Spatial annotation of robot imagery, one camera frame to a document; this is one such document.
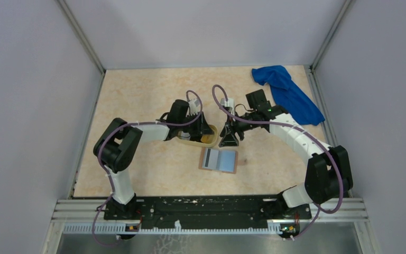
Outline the yellow credit cards stack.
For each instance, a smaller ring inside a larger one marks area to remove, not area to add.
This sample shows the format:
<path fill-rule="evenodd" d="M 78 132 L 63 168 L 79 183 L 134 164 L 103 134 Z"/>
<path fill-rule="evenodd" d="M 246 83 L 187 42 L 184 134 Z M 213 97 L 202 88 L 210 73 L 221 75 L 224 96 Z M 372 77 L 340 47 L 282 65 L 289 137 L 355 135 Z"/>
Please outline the yellow credit cards stack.
<path fill-rule="evenodd" d="M 213 136 L 212 135 L 203 135 L 201 137 L 200 141 L 205 144 L 210 144 L 213 142 Z"/>

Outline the cream plastic tray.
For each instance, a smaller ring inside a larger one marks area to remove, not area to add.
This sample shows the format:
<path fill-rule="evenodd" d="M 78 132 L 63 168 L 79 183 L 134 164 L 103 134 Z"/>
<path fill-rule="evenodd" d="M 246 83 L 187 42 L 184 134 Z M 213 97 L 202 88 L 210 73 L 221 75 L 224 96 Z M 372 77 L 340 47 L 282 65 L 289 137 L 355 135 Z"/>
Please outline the cream plastic tray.
<path fill-rule="evenodd" d="M 204 147 L 204 148 L 210 148 L 215 146 L 217 140 L 218 140 L 218 129 L 216 126 L 210 124 L 209 127 L 213 131 L 213 134 L 204 134 L 200 138 L 196 138 L 196 141 L 191 140 L 191 137 L 189 134 L 185 134 L 183 132 L 180 132 L 177 141 L 179 143 L 185 144 L 187 146 L 194 146 L 194 147 Z"/>

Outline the tan leather card holder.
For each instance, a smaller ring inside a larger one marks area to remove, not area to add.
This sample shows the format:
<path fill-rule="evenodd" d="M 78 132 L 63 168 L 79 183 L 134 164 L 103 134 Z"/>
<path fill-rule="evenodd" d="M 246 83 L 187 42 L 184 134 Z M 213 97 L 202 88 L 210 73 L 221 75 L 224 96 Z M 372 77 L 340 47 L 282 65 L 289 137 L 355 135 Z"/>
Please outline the tan leather card holder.
<path fill-rule="evenodd" d="M 205 154 L 205 149 L 202 148 L 198 168 L 202 170 L 216 171 L 219 173 L 235 174 L 238 166 L 245 166 L 248 162 L 246 158 L 240 157 L 235 150 L 219 150 L 218 167 L 216 170 L 204 169 L 201 167 Z"/>

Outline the blue cloth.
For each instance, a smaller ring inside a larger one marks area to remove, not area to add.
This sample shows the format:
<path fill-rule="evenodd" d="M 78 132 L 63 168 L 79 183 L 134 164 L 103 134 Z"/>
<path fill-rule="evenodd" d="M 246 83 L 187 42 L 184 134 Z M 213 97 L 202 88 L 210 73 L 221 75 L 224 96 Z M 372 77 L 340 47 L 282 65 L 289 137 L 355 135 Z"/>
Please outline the blue cloth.
<path fill-rule="evenodd" d="M 284 66 L 253 68 L 251 75 L 259 85 L 269 85 L 274 102 L 283 106 L 298 124 L 317 126 L 326 120 L 315 103 L 292 80 Z"/>

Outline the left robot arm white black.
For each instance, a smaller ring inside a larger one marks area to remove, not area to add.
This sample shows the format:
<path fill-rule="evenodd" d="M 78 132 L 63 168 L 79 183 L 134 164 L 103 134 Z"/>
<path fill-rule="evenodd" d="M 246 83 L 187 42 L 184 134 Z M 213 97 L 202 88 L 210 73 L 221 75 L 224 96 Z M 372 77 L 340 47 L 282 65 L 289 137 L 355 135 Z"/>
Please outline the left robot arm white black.
<path fill-rule="evenodd" d="M 198 99 L 177 99 L 170 110 L 152 122 L 128 123 L 113 119 L 93 148 L 98 163 L 108 173 L 112 193 L 110 201 L 117 204 L 116 211 L 125 219 L 136 215 L 136 194 L 131 185 L 128 167 L 137 147 L 151 141 L 169 141 L 183 137 L 202 142 L 214 130 L 207 123 Z"/>

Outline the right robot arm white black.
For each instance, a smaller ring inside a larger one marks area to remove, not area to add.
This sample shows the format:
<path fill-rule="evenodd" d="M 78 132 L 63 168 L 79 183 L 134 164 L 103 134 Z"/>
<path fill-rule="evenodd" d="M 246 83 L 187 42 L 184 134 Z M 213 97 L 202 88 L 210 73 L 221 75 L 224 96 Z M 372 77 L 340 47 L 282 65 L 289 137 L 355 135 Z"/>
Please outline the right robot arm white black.
<path fill-rule="evenodd" d="M 215 102 L 227 115 L 220 134 L 220 147 L 237 147 L 245 132 L 263 128 L 286 143 L 306 165 L 306 176 L 301 184 L 280 192 L 276 198 L 279 216 L 290 218 L 298 206 L 320 205 L 332 198 L 342 198 L 353 187 L 352 172 L 347 150 L 331 146 L 306 131 L 281 105 L 271 105 L 264 90 L 246 95 L 250 109 L 238 115 L 232 98 L 223 97 Z"/>

